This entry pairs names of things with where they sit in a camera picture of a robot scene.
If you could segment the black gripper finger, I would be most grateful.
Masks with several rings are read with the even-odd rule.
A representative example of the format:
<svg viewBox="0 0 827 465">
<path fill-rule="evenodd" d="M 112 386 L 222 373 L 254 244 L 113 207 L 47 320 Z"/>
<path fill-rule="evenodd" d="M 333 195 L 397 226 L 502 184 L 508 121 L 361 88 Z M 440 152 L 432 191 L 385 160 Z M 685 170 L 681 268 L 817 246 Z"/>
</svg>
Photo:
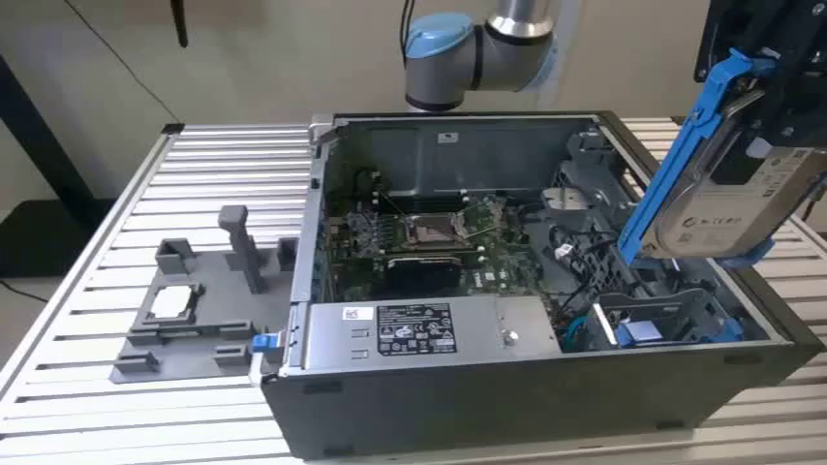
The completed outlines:
<svg viewBox="0 0 827 465">
<path fill-rule="evenodd" d="M 693 81 L 702 83 L 712 67 L 728 57 L 724 44 L 725 16 L 732 8 L 729 0 L 710 0 L 704 21 L 700 44 L 693 66 Z"/>
<path fill-rule="evenodd" d="M 718 185 L 744 185 L 768 152 L 825 147 L 825 65 L 808 48 L 766 48 L 748 59 L 746 86 L 756 94 L 734 115 L 725 151 L 710 178 Z"/>
</svg>

